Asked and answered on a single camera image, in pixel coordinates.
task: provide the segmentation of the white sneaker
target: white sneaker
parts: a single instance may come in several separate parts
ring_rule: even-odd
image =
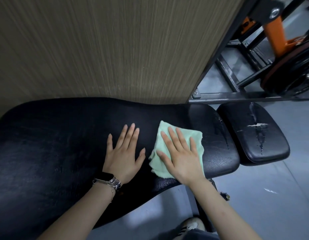
[[[188,220],[185,220],[182,225],[182,229],[179,232],[179,234],[173,239],[173,240],[181,240],[184,238],[185,234],[192,229],[199,229],[202,231],[206,231],[206,228],[204,227],[203,222],[197,218],[189,218]]]

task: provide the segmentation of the watch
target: watch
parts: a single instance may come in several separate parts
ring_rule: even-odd
[[[94,185],[96,182],[110,185],[110,186],[112,186],[116,190],[116,192],[121,187],[120,180],[117,179],[116,177],[114,177],[114,175],[111,174],[111,173],[105,173],[105,172],[97,173],[95,175],[95,178],[94,178],[92,184]]]

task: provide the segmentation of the black cushion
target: black cushion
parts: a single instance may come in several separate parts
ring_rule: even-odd
[[[226,103],[217,112],[232,135],[241,164],[266,164],[289,156],[290,147],[284,134],[259,104]]]
[[[140,128],[136,156],[149,157],[160,121],[200,130],[207,178],[235,171],[240,159],[226,126],[204,104],[146,105],[108,98],[28,102],[0,119],[0,238],[33,238],[77,202],[102,167],[106,140],[114,144],[125,124]],[[136,209],[178,185],[151,173],[146,159],[121,188],[96,226]]]

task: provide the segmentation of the wood panel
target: wood panel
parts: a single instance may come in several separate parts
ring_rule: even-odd
[[[0,0],[0,116],[31,100],[185,103],[242,0]]]

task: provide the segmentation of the gray floor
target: gray floor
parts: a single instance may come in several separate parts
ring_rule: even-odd
[[[304,2],[285,20],[288,38],[301,35],[309,28],[309,11],[304,11],[308,5],[309,1]],[[271,57],[267,45],[263,42],[261,49]],[[224,50],[223,56],[240,81],[253,73],[236,49]],[[202,93],[230,91],[215,66],[198,89]],[[246,90],[260,91],[259,82],[250,84]],[[214,181],[218,190],[231,196],[230,205],[263,239],[308,240],[309,101],[261,105],[285,134],[291,155],[284,161],[267,165],[241,165],[236,172],[214,178]],[[194,197],[181,185],[161,193],[121,219],[92,230],[88,239],[171,239],[167,232],[193,214],[197,214]]]

